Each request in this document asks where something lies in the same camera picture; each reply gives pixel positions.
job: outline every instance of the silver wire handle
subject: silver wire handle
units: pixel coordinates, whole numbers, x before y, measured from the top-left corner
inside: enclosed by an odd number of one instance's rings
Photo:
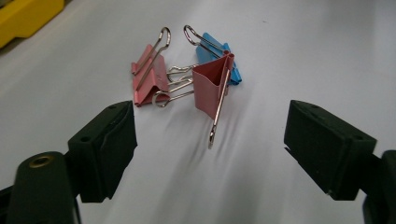
[[[226,78],[225,78],[225,81],[224,81],[224,84],[223,84],[223,88],[222,88],[222,91],[221,91],[221,96],[220,96],[220,101],[219,101],[219,105],[218,105],[218,110],[216,111],[216,116],[215,116],[215,119],[213,121],[212,129],[210,130],[209,146],[208,146],[209,149],[212,148],[213,143],[215,142],[215,134],[216,134],[216,129],[218,128],[219,115],[220,115],[222,104],[223,104],[223,101],[224,101],[224,95],[225,95],[225,92],[226,92],[227,82],[228,82],[229,78],[230,78],[230,70],[227,69],[227,75],[226,75]]]
[[[185,25],[184,26],[184,35],[186,36],[187,40],[194,46],[200,46],[203,49],[209,51],[211,54],[213,54],[215,57],[220,58],[222,55],[218,55],[215,51],[211,50],[210,48],[208,48],[207,46],[203,45],[201,42],[194,42],[190,35],[189,32],[187,30],[190,30],[190,32],[192,32],[193,35],[195,35],[198,39],[206,42],[206,44],[212,46],[215,49],[219,49],[221,52],[223,52],[223,49],[215,44],[213,44],[212,42],[208,41],[207,39],[201,37],[200,35],[198,35],[194,29],[192,29],[192,27],[190,27],[189,25]]]
[[[151,51],[149,52],[149,54],[146,56],[145,60],[139,64],[139,66],[137,67],[136,71],[133,72],[134,76],[136,76],[140,70],[143,68],[143,66],[145,66],[145,64],[149,61],[149,58],[151,57],[152,53],[154,52],[154,50],[158,47],[158,45],[160,44],[161,40],[163,39],[163,33],[166,31],[167,33],[167,38],[166,38],[166,44],[165,46],[161,47],[158,49],[157,53],[155,54],[155,56],[152,58],[150,65],[148,66],[148,69],[146,70],[145,74],[142,76],[142,78],[140,79],[139,83],[137,84],[136,90],[138,91],[140,89],[140,87],[143,85],[146,77],[149,74],[149,71],[151,70],[152,66],[154,65],[155,60],[157,59],[157,57],[160,55],[161,51],[167,49],[169,47],[169,45],[171,44],[171,31],[169,30],[168,27],[163,27],[161,29],[160,35],[158,36],[158,40],[157,43],[155,43],[154,47],[152,47]]]
[[[169,100],[165,101],[165,102],[162,103],[162,104],[159,104],[159,103],[157,102],[157,97],[158,97],[159,95],[162,95],[162,94],[163,94],[163,95],[168,95],[168,96],[169,96],[170,93],[172,93],[172,92],[174,92],[174,91],[178,91],[178,90],[180,90],[180,89],[182,89],[182,88],[185,88],[185,87],[191,85],[192,82],[193,82],[193,81],[192,81],[192,76],[184,76],[184,77],[182,77],[182,78],[181,78],[180,80],[178,80],[178,81],[169,83],[168,86],[178,85],[178,84],[181,84],[181,83],[184,83],[184,84],[183,84],[183,85],[180,85],[180,86],[178,86],[178,87],[176,87],[176,88],[173,88],[173,89],[170,90],[170,91],[157,91],[157,92],[155,92],[154,95],[152,96],[152,103],[153,103],[154,105],[158,106],[158,107],[166,107],[171,101],[174,101],[174,100],[177,100],[177,99],[179,99],[179,98],[181,98],[181,97],[184,97],[184,96],[193,94],[194,91],[188,91],[188,92],[185,92],[185,93],[181,93],[180,95],[171,97],[171,98],[169,98]]]
[[[187,73],[187,72],[189,72],[192,68],[196,67],[197,65],[199,65],[199,64],[197,63],[197,64],[185,66],[185,67],[172,66],[171,68],[169,68],[168,72],[166,73],[166,75],[167,75],[167,77],[168,77],[168,80],[169,80],[170,82],[175,82],[175,80],[173,80],[173,79],[171,78],[171,76],[177,75],[177,74],[182,74],[182,73]]]

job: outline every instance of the pink metal clip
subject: pink metal clip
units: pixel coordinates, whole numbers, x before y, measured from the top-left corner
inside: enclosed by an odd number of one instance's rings
[[[214,120],[209,135],[209,148],[213,146],[219,114],[228,92],[227,83],[233,69],[233,58],[234,55],[225,50],[221,58],[192,68],[195,107]]]
[[[163,39],[163,33],[167,32],[165,46],[158,51],[155,49]],[[165,60],[160,54],[161,51],[167,49],[171,42],[171,33],[167,27],[163,27],[160,32],[157,43],[152,47],[147,45],[145,51],[137,63],[132,63],[134,104],[141,106],[150,104],[152,97],[157,91],[168,91],[168,81],[165,68]],[[167,101],[169,96],[158,96],[157,101]]]

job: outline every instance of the white table surface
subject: white table surface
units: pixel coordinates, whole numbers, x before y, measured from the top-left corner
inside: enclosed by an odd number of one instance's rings
[[[80,204],[90,223],[363,223],[284,149],[291,99],[320,105],[396,148],[393,0],[72,0],[31,38],[0,50],[0,189],[18,165],[67,140],[108,105],[131,100],[130,63],[163,26],[167,66],[196,63],[185,24],[228,42],[230,87],[215,145],[193,97],[136,108],[139,146],[112,200]]]

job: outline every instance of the yellow container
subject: yellow container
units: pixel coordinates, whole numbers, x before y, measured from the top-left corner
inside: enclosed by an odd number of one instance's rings
[[[0,48],[29,37],[64,8],[64,0],[14,0],[0,8]]]

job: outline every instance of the blue binder clip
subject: blue binder clip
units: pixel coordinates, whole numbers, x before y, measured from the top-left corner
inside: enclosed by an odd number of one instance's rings
[[[194,42],[190,35],[187,32],[189,29],[193,35],[201,40],[201,42]],[[230,46],[228,43],[221,44],[218,40],[216,40],[213,36],[208,33],[204,33],[203,36],[198,35],[189,25],[184,26],[184,35],[187,37],[189,42],[194,46],[197,46],[196,53],[198,57],[198,63],[209,63],[223,55],[224,50],[228,50],[231,52]],[[242,81],[241,75],[239,73],[238,68],[236,67],[236,63],[233,63],[233,70],[231,71],[231,85],[238,85]]]

